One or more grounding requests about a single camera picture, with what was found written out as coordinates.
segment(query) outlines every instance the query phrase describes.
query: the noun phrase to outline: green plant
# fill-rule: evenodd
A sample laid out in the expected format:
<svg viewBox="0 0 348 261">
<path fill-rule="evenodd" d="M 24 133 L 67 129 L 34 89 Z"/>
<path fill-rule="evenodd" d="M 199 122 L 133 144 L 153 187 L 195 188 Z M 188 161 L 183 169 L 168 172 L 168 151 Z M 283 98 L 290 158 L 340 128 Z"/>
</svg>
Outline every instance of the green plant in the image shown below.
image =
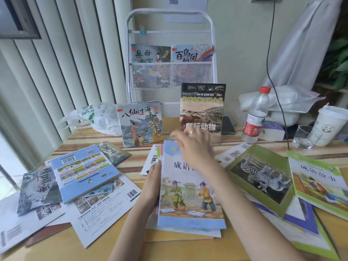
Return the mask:
<svg viewBox="0 0 348 261">
<path fill-rule="evenodd" d="M 348 83 L 348 39 L 333 40 L 328 47 L 319 76 L 339 91 Z"/>
</svg>

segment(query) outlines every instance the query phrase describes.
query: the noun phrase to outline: white curtain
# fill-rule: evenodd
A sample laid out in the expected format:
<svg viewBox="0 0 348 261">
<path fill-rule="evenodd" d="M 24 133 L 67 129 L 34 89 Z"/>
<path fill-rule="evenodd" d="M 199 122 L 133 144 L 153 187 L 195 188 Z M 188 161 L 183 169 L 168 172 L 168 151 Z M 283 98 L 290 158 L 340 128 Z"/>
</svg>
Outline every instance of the white curtain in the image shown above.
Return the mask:
<svg viewBox="0 0 348 261">
<path fill-rule="evenodd" d="M 131 0 L 27 3 L 41 39 L 0 40 L 0 60 L 9 69 L 0 72 L 5 73 L 0 76 L 0 132 L 32 169 L 71 134 L 59 124 L 69 112 L 101 101 L 127 102 L 119 43 L 125 30 L 117 22 L 131 11 Z M 25 148 L 17 139 L 24 139 Z"/>
<path fill-rule="evenodd" d="M 275 86 L 301 86 L 310 91 L 331 41 L 342 0 L 308 0 L 281 45 L 270 77 Z M 263 86 L 272 86 L 268 77 Z"/>
</svg>

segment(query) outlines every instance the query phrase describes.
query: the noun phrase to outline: desk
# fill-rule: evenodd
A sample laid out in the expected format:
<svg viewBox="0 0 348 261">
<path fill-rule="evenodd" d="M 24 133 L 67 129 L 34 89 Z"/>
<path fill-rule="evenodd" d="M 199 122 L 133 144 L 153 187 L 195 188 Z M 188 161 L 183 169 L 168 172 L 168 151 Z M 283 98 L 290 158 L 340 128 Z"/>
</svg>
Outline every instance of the desk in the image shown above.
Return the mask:
<svg viewBox="0 0 348 261">
<path fill-rule="evenodd" d="M 168 135 L 179 124 L 178 118 L 163 118 L 164 134 Z M 233 145 L 241 142 L 241 128 L 237 128 L 237 135 L 223 136 L 222 144 L 214 147 L 215 154 L 220 154 Z M 98 144 L 102 141 L 110 141 L 123 147 L 122 138 L 105 136 L 92 129 L 77 130 L 63 142 L 52 154 L 53 158 L 69 152 Z M 270 149 L 280 155 L 286 156 L 285 142 L 259 141 L 259 145 Z M 137 148 L 127 149 L 132 155 L 120 163 L 117 168 L 140 187 L 146 176 L 140 175 L 142 166 L 152 144 Z M 341 172 L 348 182 L 348 145 L 334 141 L 330 146 L 315 147 L 311 151 L 299 151 L 315 159 L 340 166 Z M 325 211 L 316 209 L 320 219 L 330 233 L 342 260 L 348 260 L 348 222 L 331 215 Z M 70 227 L 28 249 L 23 244 L 18 245 L 0 257 L 3 261 L 95 261 L 106 260 L 115 245 L 118 233 L 122 228 L 126 215 L 107 230 L 89 248 L 84 249 L 73 228 Z M 157 243 L 144 243 L 140 260 L 142 261 L 171 261 L 171 260 L 248 260 L 241 242 L 228 222 L 228 228 L 222 231 L 222 238 L 197 241 L 167 241 Z M 308 255 L 309 260 L 326 260 L 317 256 Z"/>
</svg>

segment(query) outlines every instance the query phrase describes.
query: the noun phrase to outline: paper cup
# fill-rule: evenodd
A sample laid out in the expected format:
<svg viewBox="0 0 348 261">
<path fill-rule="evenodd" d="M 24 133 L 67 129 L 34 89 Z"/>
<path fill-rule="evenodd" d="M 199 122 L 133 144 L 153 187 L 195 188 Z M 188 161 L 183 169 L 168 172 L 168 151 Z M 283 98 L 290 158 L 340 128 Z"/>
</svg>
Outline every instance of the paper cup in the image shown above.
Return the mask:
<svg viewBox="0 0 348 261">
<path fill-rule="evenodd" d="M 313 133 L 322 134 L 316 145 L 327 146 L 347 121 L 348 110 L 328 105 L 321 108 L 313 127 Z"/>
</svg>

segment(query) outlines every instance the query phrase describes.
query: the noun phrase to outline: plastic bottle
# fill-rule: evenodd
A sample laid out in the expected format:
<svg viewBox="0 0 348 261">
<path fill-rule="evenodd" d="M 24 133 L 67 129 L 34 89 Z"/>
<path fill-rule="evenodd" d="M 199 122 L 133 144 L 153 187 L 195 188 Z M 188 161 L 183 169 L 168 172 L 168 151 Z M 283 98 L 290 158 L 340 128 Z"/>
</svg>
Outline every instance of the plastic bottle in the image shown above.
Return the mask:
<svg viewBox="0 0 348 261">
<path fill-rule="evenodd" d="M 242 140 L 248 144 L 253 144 L 259 139 L 261 127 L 268 113 L 268 94 L 270 91 L 270 87 L 261 87 L 260 94 L 255 97 L 250 105 L 248 117 L 241 137 Z"/>
</svg>

